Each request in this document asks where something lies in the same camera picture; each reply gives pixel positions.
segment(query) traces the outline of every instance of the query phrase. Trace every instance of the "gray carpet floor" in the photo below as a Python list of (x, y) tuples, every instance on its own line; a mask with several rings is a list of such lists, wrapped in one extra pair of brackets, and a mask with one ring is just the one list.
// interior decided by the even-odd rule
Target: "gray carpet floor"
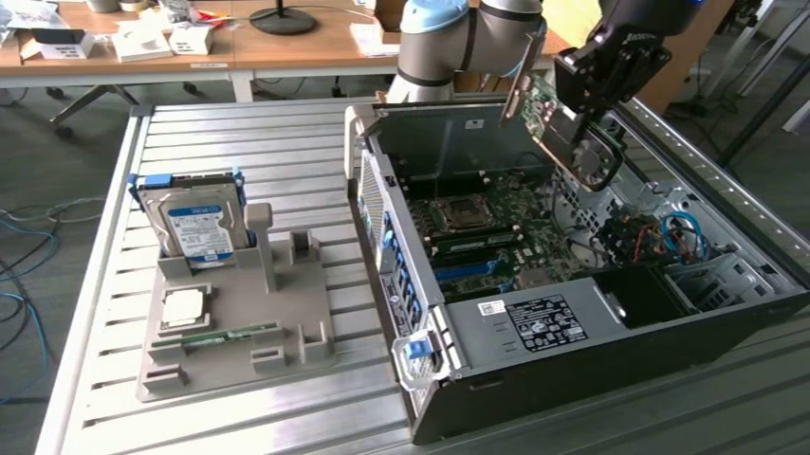
[[(702, 64), (712, 67), (728, 50), (732, 37), (717, 37)], [(673, 120), (684, 134), (714, 154), (709, 140), (697, 126), (712, 129), (712, 138), (722, 148), (738, 135), (753, 113), (781, 85), (797, 56), (784, 56), (777, 67), (757, 86), (753, 94), (737, 102), (738, 112), (716, 109), (708, 117), (694, 120)], [(301, 79), (269, 84), (275, 92), (295, 98), (327, 98), (331, 95), (331, 78), (310, 78), (294, 94)], [(351, 96), (373, 95), (383, 90), (382, 77), (342, 78), (345, 91)], [(195, 102), (234, 101), (227, 82), (199, 82), (201, 97), (189, 95), (178, 83), (133, 87), (135, 97), (145, 103), (189, 104)], [(75, 99), (83, 88), (66, 88)], [(733, 86), (726, 91), (734, 93)], [(810, 80), (805, 81), (794, 95), (784, 103), (773, 118), (756, 135), (734, 164), (734, 171), (756, 194), (776, 212), (804, 233), (810, 233), (808, 202), (801, 188), (810, 170), (810, 125), (790, 135), (780, 129), (785, 119), (810, 98)], [(0, 208), (14, 209), (33, 204), (54, 205), (79, 197), (105, 194), (118, 155), (130, 106), (114, 95), (106, 95), (66, 125), (77, 131), (77, 138), (58, 139), (47, 119), (69, 103), (46, 96), (45, 89), (31, 89), (26, 99), (14, 107), (0, 108)], [(77, 210), (77, 216), (98, 209), (90, 206)], [(26, 228), (50, 229), (49, 223), (26, 223)], [(58, 352), (67, 338), (74, 306), (86, 273), (86, 261), (95, 237), (97, 223), (65, 225), (59, 231), (61, 249), (55, 258), (22, 281), (38, 305), (49, 339)], [(14, 261), (38, 243), (34, 236), (22, 236), (0, 228), (0, 259)], [(0, 282), (0, 291), (14, 291), (9, 282)], [(3, 300), (0, 318), (10, 306)], [(0, 342), (11, 335), (13, 323), (0, 325)], [(0, 352), (0, 396), (7, 396), (41, 371), (42, 359), (34, 325), (14, 346)], [(57, 368), (22, 395), (47, 397), (54, 384)], [(0, 407), (0, 453), (7, 455), (33, 453), (45, 416), (43, 404), (7, 405)]]

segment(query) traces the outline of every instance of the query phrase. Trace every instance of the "black lamp base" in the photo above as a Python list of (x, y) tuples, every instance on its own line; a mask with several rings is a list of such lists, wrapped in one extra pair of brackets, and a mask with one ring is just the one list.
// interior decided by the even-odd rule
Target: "black lamp base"
[(283, 9), (283, 17), (277, 8), (261, 9), (251, 17), (258, 18), (251, 19), (251, 25), (273, 35), (301, 35), (318, 26), (318, 21), (310, 14), (290, 8)]

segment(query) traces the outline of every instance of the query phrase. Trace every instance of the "cardboard box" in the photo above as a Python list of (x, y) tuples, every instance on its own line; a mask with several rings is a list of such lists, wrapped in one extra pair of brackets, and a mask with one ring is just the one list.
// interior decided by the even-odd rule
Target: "cardboard box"
[(130, 29), (113, 35), (113, 45), (121, 63), (173, 57), (173, 49), (159, 30)]
[(86, 59), (95, 41), (93, 33), (77, 28), (33, 28), (39, 52), (47, 60)]
[(169, 37), (169, 45), (179, 55), (209, 55), (214, 43), (213, 26), (178, 27)]

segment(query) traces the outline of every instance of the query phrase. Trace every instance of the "white label sticker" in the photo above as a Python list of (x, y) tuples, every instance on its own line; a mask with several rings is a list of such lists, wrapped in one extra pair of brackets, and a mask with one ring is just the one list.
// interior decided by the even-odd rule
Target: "white label sticker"
[(191, 64), (193, 68), (227, 68), (229, 64)]
[(482, 316), (497, 315), (506, 313), (506, 307), (504, 306), (504, 300), (486, 301), (480, 303), (480, 311)]
[(465, 123), (466, 130), (480, 130), (481, 128), (484, 128), (484, 118), (477, 120), (468, 120), (468, 122)]
[(225, 218), (219, 206), (187, 207), (169, 211), (175, 239), (186, 257), (198, 262), (211, 262), (234, 254), (229, 230), (219, 226)]

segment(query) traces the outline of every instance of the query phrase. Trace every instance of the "motherboard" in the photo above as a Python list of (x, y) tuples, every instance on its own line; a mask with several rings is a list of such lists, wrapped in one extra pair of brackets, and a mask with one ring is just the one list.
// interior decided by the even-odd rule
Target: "motherboard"
[(589, 266), (552, 218), (553, 189), (544, 179), (520, 171), (484, 173), (446, 187), (476, 192), (406, 193), (446, 302), (566, 282)]

